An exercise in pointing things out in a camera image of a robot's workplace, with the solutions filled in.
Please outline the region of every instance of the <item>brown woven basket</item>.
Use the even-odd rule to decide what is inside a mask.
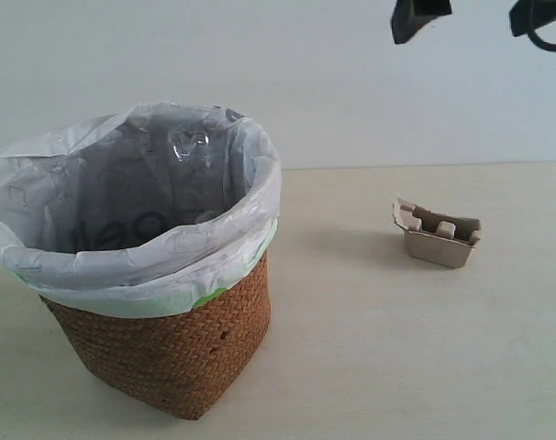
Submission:
[[[175,316],[113,318],[42,301],[91,373],[175,417],[197,420],[240,374],[268,329],[267,257],[234,288]]]

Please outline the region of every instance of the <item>table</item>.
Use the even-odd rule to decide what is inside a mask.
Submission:
[[[463,269],[410,258],[396,197],[482,219]],[[0,270],[0,439],[556,439],[556,163],[284,174],[272,324],[199,422],[93,378]]]

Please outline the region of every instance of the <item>black cable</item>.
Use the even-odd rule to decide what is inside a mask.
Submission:
[[[535,30],[535,2],[537,0],[528,0],[528,33],[527,37],[539,49],[546,50],[547,52],[556,52],[556,44],[548,43],[537,35]]]

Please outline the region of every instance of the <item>black object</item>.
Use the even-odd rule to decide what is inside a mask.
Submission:
[[[396,0],[390,27],[395,44],[405,44],[436,18],[451,15],[450,0]]]
[[[536,31],[556,21],[556,0],[518,0],[509,17],[513,37],[527,35],[538,48],[556,52],[556,44],[548,43]]]

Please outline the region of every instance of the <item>wastebasket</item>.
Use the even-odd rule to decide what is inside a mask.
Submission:
[[[280,190],[250,118],[140,104],[0,150],[0,264],[91,373],[195,420],[268,328]]]

